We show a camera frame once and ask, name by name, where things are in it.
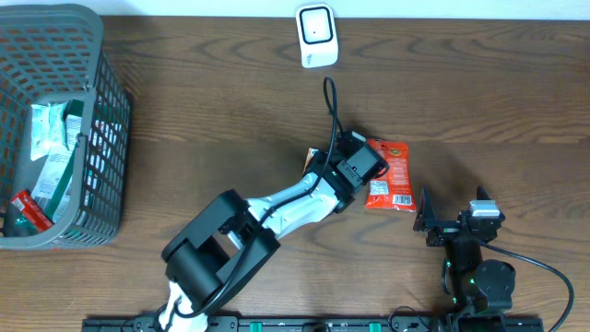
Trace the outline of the large red snack bag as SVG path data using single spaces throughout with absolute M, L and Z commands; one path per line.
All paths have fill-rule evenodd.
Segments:
M 415 212 L 407 144 L 379 139 L 369 139 L 368 143 L 385 159 L 389 170 L 370 181 L 365 207 Z

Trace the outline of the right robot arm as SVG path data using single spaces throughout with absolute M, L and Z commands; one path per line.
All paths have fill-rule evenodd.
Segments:
M 436 216 L 430 193 L 423 189 L 413 230 L 427 234 L 429 247 L 442 247 L 442 284 L 454 299 L 452 312 L 433 317 L 430 331 L 505 331 L 504 311 L 513 306 L 515 269 L 485 260 L 481 248 L 494 240 L 505 216 L 483 187 L 456 219 Z

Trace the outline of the light green snack packet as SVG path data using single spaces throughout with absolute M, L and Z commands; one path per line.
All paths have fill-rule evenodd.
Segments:
M 68 149 L 65 110 L 67 103 L 31 105 L 30 159 L 38 160 L 53 149 Z

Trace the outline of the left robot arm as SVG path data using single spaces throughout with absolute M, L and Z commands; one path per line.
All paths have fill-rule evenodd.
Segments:
M 163 331 L 204 331 L 207 319 L 253 278 L 280 239 L 344 211 L 389 165 L 368 140 L 347 131 L 329 150 L 308 154 L 301 179 L 270 196 L 218 195 L 163 249 L 170 297 Z

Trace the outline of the small orange snack packet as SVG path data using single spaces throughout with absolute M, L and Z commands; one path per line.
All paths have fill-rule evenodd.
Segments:
M 306 160 L 305 160 L 305 163 L 303 166 L 303 171 L 302 171 L 303 174 L 305 174 L 307 172 L 310 162 L 317 151 L 318 151 L 317 148 L 309 148 L 308 149 Z

